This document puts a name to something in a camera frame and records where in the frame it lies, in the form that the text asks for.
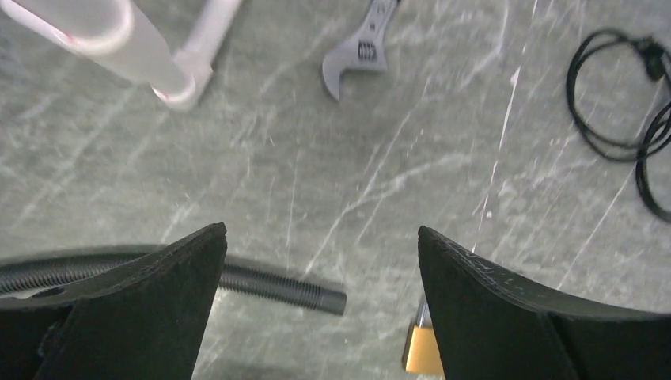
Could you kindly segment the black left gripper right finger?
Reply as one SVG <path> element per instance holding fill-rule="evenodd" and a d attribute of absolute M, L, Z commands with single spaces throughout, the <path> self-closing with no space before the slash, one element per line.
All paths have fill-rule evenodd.
<path fill-rule="evenodd" d="M 418 259 L 448 379 L 667 379 L 670 316 L 545 286 L 421 226 Z"/>

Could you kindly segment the white PVC pipe frame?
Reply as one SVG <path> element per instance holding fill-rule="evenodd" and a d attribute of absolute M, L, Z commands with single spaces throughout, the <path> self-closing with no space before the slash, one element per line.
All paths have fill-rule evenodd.
<path fill-rule="evenodd" d="M 241 5 L 205 2 L 191 34 L 176 52 L 130 0 L 3 1 L 1 9 L 61 48 L 150 86 L 169 108 L 189 110 L 212 78 L 214 58 Z"/>

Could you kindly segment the small brass padlock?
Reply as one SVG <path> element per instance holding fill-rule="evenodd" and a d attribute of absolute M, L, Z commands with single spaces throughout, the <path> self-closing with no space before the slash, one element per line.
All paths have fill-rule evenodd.
<path fill-rule="evenodd" d="M 401 363 L 403 369 L 408 373 L 445 378 L 425 297 L 422 297 L 415 318 L 409 325 Z"/>

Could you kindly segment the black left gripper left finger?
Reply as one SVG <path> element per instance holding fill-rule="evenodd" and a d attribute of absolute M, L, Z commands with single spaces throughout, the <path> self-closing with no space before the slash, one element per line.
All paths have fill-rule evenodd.
<path fill-rule="evenodd" d="M 102 274 L 1 300 L 4 379 L 189 379 L 226 257 L 214 223 Z"/>

